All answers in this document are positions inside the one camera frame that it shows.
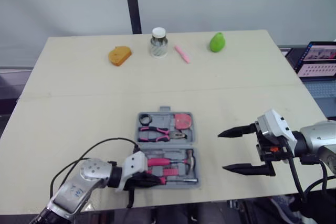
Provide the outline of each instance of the laptop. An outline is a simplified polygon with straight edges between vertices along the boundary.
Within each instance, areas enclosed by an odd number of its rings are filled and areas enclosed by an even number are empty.
[[[325,116],[336,116],[336,42],[312,41],[286,58]]]

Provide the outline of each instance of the hammer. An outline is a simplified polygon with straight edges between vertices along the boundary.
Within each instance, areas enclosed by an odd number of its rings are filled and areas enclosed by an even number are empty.
[[[183,163],[187,165],[186,173],[189,174],[195,166],[195,157],[194,151],[192,149],[187,149],[187,158],[186,159],[169,159],[169,158],[150,158],[148,159],[148,166],[165,166],[176,163]]]

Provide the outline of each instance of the black pole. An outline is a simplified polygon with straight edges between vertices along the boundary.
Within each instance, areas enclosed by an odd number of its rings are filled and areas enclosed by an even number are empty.
[[[127,0],[133,34],[142,34],[138,0]]]

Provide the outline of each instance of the pink pliers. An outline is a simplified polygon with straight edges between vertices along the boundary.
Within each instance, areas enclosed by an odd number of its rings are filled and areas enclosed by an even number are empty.
[[[156,131],[164,134],[157,138],[144,138],[140,137],[139,142],[168,142],[171,138],[186,138],[186,135],[180,131],[170,131],[167,128],[158,128],[158,127],[139,127],[139,131]]]

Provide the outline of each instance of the pink tape measure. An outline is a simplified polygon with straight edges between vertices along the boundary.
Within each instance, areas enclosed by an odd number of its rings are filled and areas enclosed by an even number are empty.
[[[191,116],[188,114],[175,114],[175,128],[177,130],[189,129],[192,124]]]

